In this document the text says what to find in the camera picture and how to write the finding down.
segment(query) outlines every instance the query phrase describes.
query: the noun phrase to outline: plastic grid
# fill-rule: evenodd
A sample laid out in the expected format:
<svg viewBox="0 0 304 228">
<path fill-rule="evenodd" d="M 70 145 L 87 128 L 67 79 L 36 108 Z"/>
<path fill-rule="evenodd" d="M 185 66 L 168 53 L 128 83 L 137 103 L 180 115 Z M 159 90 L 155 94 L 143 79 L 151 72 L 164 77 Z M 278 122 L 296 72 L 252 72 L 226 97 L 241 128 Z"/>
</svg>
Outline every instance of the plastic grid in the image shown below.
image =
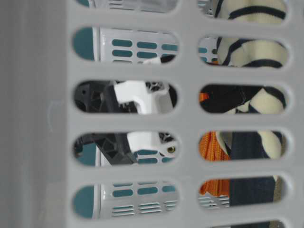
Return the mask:
<svg viewBox="0 0 304 228">
<path fill-rule="evenodd" d="M 140 179 L 155 179 L 159 176 L 176 184 L 180 192 L 180 204 L 174 212 L 155 217 L 136 219 L 122 218 L 121 220 L 84 221 L 76 217 L 71 210 L 67 211 L 67 225 L 70 227 L 203 227 L 220 226 L 226 224 L 240 224 L 279 219 L 287 228 L 301 227 L 303 220 L 303 166 L 301 158 L 302 118 L 299 115 L 304 110 L 301 96 L 301 61 L 303 60 L 302 33 L 292 23 L 300 24 L 303 21 L 303 2 L 300 0 L 288 1 L 288 16 L 280 26 L 249 25 L 247 23 L 215 21 L 203 17 L 197 9 L 196 1 L 180 1 L 176 10 L 167 15 L 152 15 L 148 13 L 131 14 L 129 12 L 109 12 L 106 10 L 90 11 L 83 9 L 72 0 L 68 4 L 68 32 L 70 35 L 80 26 L 88 23 L 101 24 L 110 27 L 121 27 L 122 21 L 131 24 L 136 29 L 167 30 L 171 28 L 180 43 L 180 54 L 170 66 L 134 66 L 88 63 L 79 59 L 72 49 L 68 55 L 68 94 L 74 86 L 88 79 L 156 79 L 167 80 L 178 90 L 179 103 L 175 111 L 162 116 L 127 116 L 127 115 L 94 115 L 87 116 L 79 113 L 73 102 L 68 104 L 68 142 L 72 144 L 80 133 L 86 131 L 128 131 L 128 130 L 155 130 L 171 131 L 178 135 L 182 145 L 179 157 L 166 166 L 153 167 L 124 167 L 109 168 L 100 172 L 79 167 L 72 158 L 68 162 L 69 202 L 73 193 L 89 183 L 101 181 L 120 181 Z M 227 36 L 268 38 L 273 36 L 285 43 L 290 51 L 290 61 L 277 71 L 266 69 L 233 69 L 213 67 L 202 64 L 197 57 L 195 43 L 209 34 Z M 197 103 L 199 90 L 208 83 L 225 84 L 272 84 L 286 89 L 291 100 L 289 109 L 283 115 L 270 116 L 216 116 L 201 111 Z M 209 130 L 278 130 L 285 133 L 290 141 L 286 156 L 277 161 L 233 161 L 221 164 L 210 164 L 198 159 L 197 141 Z M 211 213 L 198 207 L 196 192 L 199 185 L 211 178 L 238 178 L 267 176 L 279 174 L 287 183 L 285 198 L 276 204 L 254 205 L 237 207 L 225 212 Z"/>
</svg>

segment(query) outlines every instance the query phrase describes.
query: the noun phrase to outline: clothing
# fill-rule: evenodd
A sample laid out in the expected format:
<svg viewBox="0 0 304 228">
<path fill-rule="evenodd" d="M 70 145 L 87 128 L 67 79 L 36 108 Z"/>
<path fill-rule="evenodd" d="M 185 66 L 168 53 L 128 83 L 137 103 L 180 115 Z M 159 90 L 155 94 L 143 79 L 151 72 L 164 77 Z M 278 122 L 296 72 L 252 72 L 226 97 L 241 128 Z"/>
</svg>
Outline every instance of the clothing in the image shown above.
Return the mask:
<svg viewBox="0 0 304 228">
<path fill-rule="evenodd" d="M 200 93 L 199 98 L 200 101 L 204 101 L 209 99 L 209 95 Z M 209 132 L 203 136 L 199 144 L 199 152 L 204 159 L 211 162 L 230 160 L 228 154 L 221 149 L 215 132 Z M 199 192 L 202 195 L 209 192 L 216 197 L 221 195 L 229 196 L 229 180 L 209 180 L 202 185 Z"/>
<path fill-rule="evenodd" d="M 285 18 L 282 0 L 213 0 L 216 18 L 279 24 Z M 218 62 L 234 67 L 280 68 L 287 62 L 286 48 L 276 41 L 222 37 L 217 41 Z M 250 100 L 235 107 L 231 114 L 279 114 L 285 108 L 285 98 L 278 87 L 261 87 Z M 279 158 L 282 135 L 272 131 L 233 132 L 230 158 Z M 230 180 L 230 205 L 267 203 L 274 200 L 277 177 Z M 233 228 L 269 228 L 270 223 L 232 226 Z"/>
</svg>

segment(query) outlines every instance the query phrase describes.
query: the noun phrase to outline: laundry basket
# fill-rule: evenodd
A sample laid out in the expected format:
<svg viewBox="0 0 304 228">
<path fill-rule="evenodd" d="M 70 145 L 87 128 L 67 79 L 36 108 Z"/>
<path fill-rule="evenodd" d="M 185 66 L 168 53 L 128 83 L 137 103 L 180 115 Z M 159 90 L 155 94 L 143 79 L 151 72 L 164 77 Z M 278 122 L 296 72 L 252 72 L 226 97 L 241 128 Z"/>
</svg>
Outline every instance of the laundry basket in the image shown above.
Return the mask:
<svg viewBox="0 0 304 228">
<path fill-rule="evenodd" d="M 143 11 L 130 10 L 134 4 L 128 10 L 114 9 L 128 2 L 135 1 L 100 1 L 100 5 L 94 6 L 98 9 L 93 9 L 77 0 L 0 1 L 1 228 L 213 228 L 271 220 L 282 221 L 286 228 L 303 227 L 304 1 L 286 0 L 288 14 L 280 25 L 211 19 L 201 12 L 209 12 L 203 8 L 206 1 L 202 0 L 179 0 L 176 7 L 167 6 L 168 13 L 159 12 L 155 6 Z M 115 30 L 115 37 L 111 35 L 110 39 L 133 40 L 133 45 L 114 46 L 104 40 L 107 45 L 101 47 L 98 42 L 97 61 L 88 61 L 77 55 L 73 47 L 73 37 L 86 27 L 97 28 L 99 36 L 101 32 L 113 34 Z M 205 57 L 203 60 L 207 62 L 216 58 L 212 53 L 215 40 L 210 38 L 210 45 L 200 44 L 199 52 L 197 48 L 204 37 L 211 35 L 275 39 L 288 50 L 288 61 L 273 71 L 208 66 L 198 56 Z M 137 46 L 140 41 L 155 43 L 157 48 L 141 49 Z M 132 50 L 135 54 L 114 56 L 113 50 Z M 139 62 L 147 58 L 142 53 L 138 57 L 138 52 L 152 52 L 159 57 L 176 54 L 176 58 L 163 66 L 144 66 Z M 154 116 L 89 114 L 75 106 L 74 92 L 82 82 L 149 81 L 153 77 L 167 81 L 176 89 L 179 99 L 173 112 Z M 289 105 L 278 115 L 208 114 L 198 104 L 198 93 L 211 84 L 277 85 L 285 89 Z M 209 131 L 269 129 L 284 133 L 288 142 L 285 155 L 277 160 L 207 162 L 198 152 L 199 140 Z M 80 135 L 98 131 L 168 131 L 176 135 L 181 151 L 169 163 L 86 167 L 75 159 L 73 145 Z M 156 157 L 155 154 L 142 156 Z M 224 200 L 198 196 L 205 181 L 270 175 L 279 175 L 285 182 L 285 194 L 280 202 L 211 210 L 200 206 L 206 202 L 208 207 L 216 207 L 214 204 Z M 159 196 L 155 193 L 147 201 L 137 196 L 141 181 L 149 182 L 147 187 L 157 186 Z M 105 219 L 85 219 L 73 207 L 76 194 L 94 185 L 100 188 L 104 185 L 106 195 L 102 198 L 100 191 L 96 199 L 100 197 L 99 205 L 108 209 L 105 212 L 100 212 L 101 207 L 97 209 L 96 218 Z M 173 191 L 162 191 L 171 185 L 178 192 L 178 202 L 174 202 Z M 131 201 L 123 201 L 119 197 L 111 198 L 115 190 L 132 190 L 135 194 Z M 163 213 L 167 211 L 164 205 L 167 201 L 172 203 L 168 208 L 174 210 Z M 127 208 L 132 206 L 135 212 Z M 156 212 L 141 215 L 139 206 L 153 207 L 150 209 Z M 131 215 L 112 217 L 125 213 Z"/>
<path fill-rule="evenodd" d="M 147 0 L 90 0 L 91 8 L 106 8 L 114 10 L 148 11 L 166 13 L 176 7 L 176 0 L 147 1 Z M 199 8 L 207 14 L 212 14 L 210 1 L 199 1 Z M 153 57 L 163 57 L 178 54 L 176 38 L 164 31 L 146 31 L 119 28 L 93 28 L 93 45 L 95 61 L 138 63 Z M 205 62 L 217 58 L 216 39 L 203 39 L 198 48 L 200 58 Z M 123 56 L 124 52 L 132 52 L 130 56 Z M 136 158 L 139 164 L 167 163 L 174 157 L 165 157 L 158 151 L 138 151 Z M 106 158 L 96 148 L 96 165 L 109 166 Z M 146 188 L 151 194 L 140 195 L 138 191 Z M 115 197 L 115 192 L 132 192 L 129 197 Z M 148 213 L 168 212 L 178 203 L 178 193 L 170 183 L 157 180 L 155 182 L 118 183 L 94 186 L 93 218 L 111 218 L 134 216 Z M 219 209 L 229 206 L 227 196 L 214 197 L 210 194 L 199 196 L 199 203 L 207 209 Z"/>
</svg>

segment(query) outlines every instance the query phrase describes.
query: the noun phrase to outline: black plastic part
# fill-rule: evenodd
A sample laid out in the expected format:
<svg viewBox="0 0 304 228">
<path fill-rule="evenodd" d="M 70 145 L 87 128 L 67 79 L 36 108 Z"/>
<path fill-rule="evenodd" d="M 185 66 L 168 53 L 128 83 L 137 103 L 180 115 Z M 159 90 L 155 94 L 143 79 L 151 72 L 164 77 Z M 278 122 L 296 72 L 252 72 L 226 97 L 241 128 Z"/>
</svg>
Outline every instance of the black plastic part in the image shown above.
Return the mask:
<svg viewBox="0 0 304 228">
<path fill-rule="evenodd" d="M 75 91 L 75 104 L 89 113 L 121 113 L 136 112 L 134 104 L 122 108 L 116 99 L 114 86 L 108 82 L 87 82 Z M 92 133 L 78 138 L 74 144 L 74 154 L 79 157 L 83 145 L 95 143 L 111 165 L 137 163 L 130 150 L 125 133 Z"/>
</svg>

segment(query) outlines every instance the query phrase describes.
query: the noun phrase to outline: orange towel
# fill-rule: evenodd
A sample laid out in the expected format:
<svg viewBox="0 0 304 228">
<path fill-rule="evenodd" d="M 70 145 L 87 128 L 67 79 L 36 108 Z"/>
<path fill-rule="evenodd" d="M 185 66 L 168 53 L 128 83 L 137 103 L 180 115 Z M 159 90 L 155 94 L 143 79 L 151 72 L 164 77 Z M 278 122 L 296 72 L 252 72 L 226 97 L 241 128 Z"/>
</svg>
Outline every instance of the orange towel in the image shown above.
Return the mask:
<svg viewBox="0 0 304 228">
<path fill-rule="evenodd" d="M 208 94 L 201 93 L 199 100 L 208 99 Z M 220 147 L 215 132 L 209 132 L 203 136 L 199 144 L 199 152 L 208 161 L 230 160 L 229 156 Z M 200 188 L 200 194 L 209 192 L 213 196 L 229 196 L 229 180 L 209 180 Z"/>
</svg>

